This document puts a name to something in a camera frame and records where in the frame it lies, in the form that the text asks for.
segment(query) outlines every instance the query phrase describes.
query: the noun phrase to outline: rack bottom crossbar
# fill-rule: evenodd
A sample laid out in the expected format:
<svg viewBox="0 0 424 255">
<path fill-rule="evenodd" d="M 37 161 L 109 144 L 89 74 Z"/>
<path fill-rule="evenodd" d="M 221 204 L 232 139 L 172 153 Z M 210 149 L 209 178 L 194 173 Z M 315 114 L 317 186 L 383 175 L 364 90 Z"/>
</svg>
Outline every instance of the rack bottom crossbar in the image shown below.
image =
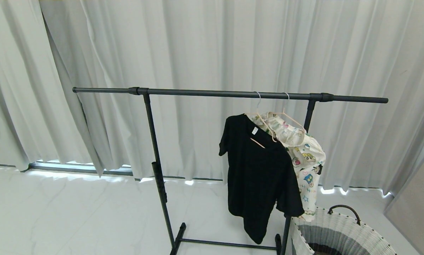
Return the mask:
<svg viewBox="0 0 424 255">
<path fill-rule="evenodd" d="M 222 246 L 228 246 L 228 247 L 243 247 L 243 248 L 263 249 L 263 250 L 276 250 L 276 251 L 278 251 L 280 248 L 278 247 L 279 246 L 278 244 L 277 244 L 277 247 L 270 247 L 270 246 L 262 246 L 262 245 L 245 245 L 245 244 L 234 244 L 234 243 L 207 241 L 207 240 L 187 239 L 187 238 L 183 238 L 185 229 L 186 229 L 186 225 L 185 223 L 182 223 L 178 232 L 178 236 L 176 237 L 175 247 L 171 250 L 170 255 L 176 255 L 181 242 L 208 244 L 208 245 L 222 245 Z"/>
</svg>

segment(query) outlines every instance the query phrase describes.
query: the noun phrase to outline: cartoon print shirt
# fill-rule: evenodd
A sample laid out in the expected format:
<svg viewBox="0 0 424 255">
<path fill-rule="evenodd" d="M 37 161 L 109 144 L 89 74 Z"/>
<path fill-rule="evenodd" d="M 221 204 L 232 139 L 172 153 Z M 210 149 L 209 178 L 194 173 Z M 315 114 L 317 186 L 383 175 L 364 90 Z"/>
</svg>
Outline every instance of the cartoon print shirt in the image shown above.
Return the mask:
<svg viewBox="0 0 424 255">
<path fill-rule="evenodd" d="M 228 154 L 228 209 L 243 218 L 244 229 L 260 244 L 270 213 L 304 213 L 291 158 L 280 142 L 256 126 L 246 115 L 226 119 L 220 152 Z"/>
<path fill-rule="evenodd" d="M 305 134 L 303 129 L 287 124 L 276 114 L 264 113 L 261 114 L 261 117 L 275 132 L 277 139 L 283 144 L 292 159 L 303 209 L 305 210 L 305 213 L 300 218 L 305 221 L 314 220 L 317 189 L 322 164 L 325 161 L 325 152 L 314 137 Z M 258 116 L 252 118 L 252 121 L 270 134 L 267 126 Z"/>
</svg>

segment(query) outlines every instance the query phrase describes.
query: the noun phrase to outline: clothes hanger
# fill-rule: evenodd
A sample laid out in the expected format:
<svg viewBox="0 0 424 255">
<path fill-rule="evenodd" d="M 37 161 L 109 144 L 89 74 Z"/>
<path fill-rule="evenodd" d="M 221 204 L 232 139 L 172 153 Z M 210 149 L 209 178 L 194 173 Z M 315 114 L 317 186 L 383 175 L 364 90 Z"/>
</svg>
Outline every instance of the clothes hanger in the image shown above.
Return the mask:
<svg viewBox="0 0 424 255">
<path fill-rule="evenodd" d="M 274 137 L 275 137 L 275 134 L 274 134 L 274 132 L 273 132 L 273 130 L 270 128 L 270 126 L 264 121 L 264 119 L 261 117 L 261 115 L 259 115 L 259 104 L 261 103 L 261 94 L 259 94 L 259 92 L 257 92 L 257 91 L 255 91 L 256 93 L 258 93 L 258 95 L 259 95 L 259 101 L 258 101 L 258 104 L 256 105 L 256 113 L 246 113 L 247 115 L 248 114 L 255 114 L 255 115 L 257 115 L 258 117 L 259 117 L 259 119 L 261 119 L 261 121 L 262 121 L 262 123 L 264 123 L 264 125 L 267 127 L 267 129 L 270 131 L 270 136 L 272 137 L 272 141 L 273 142 L 277 142 L 275 139 L 274 139 Z M 253 140 L 254 142 L 256 142 L 257 144 L 259 144 L 261 147 L 263 147 L 263 148 L 265 148 L 264 146 L 262 146 L 260 143 L 258 143 L 257 141 L 255 141 L 254 139 L 251 139 L 251 140 Z"/>
<path fill-rule="evenodd" d="M 295 119 L 293 119 L 293 118 L 291 118 L 289 115 L 287 115 L 286 113 L 285 113 L 285 106 L 283 106 L 283 112 L 282 113 L 275 113 L 275 114 L 283 114 L 283 115 L 285 115 L 287 118 L 289 118 L 290 120 L 292 120 L 292 121 L 294 121 L 294 123 L 296 123 L 298 126 L 300 126 L 302 129 L 303 129 L 303 131 L 305 132 L 305 134 L 306 134 L 306 130 L 305 130 L 305 128 L 303 127 L 303 125 L 302 124 L 300 124 L 300 123 L 298 123 Z"/>
</svg>

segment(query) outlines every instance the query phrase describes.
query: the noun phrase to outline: beige wall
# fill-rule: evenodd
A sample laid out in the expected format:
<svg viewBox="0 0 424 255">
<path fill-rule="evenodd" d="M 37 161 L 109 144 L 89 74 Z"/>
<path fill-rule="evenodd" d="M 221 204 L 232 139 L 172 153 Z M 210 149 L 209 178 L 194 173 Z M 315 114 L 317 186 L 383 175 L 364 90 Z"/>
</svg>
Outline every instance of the beige wall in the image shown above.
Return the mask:
<svg viewBox="0 0 424 255">
<path fill-rule="evenodd" d="M 385 215 L 424 254 L 424 162 Z"/>
</svg>

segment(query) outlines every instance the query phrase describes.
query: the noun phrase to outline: laundry basket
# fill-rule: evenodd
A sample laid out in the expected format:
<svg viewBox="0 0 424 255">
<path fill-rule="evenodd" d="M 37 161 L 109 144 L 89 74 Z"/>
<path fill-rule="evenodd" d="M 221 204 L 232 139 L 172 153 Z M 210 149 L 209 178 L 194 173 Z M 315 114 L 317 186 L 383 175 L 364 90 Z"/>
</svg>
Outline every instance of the laundry basket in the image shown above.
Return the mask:
<svg viewBox="0 0 424 255">
<path fill-rule="evenodd" d="M 357 219 L 333 213 L 337 207 L 352 210 Z M 313 221 L 293 218 L 292 223 L 294 255 L 396 255 L 388 242 L 347 205 L 335 205 L 328 211 L 316 208 Z"/>
</svg>

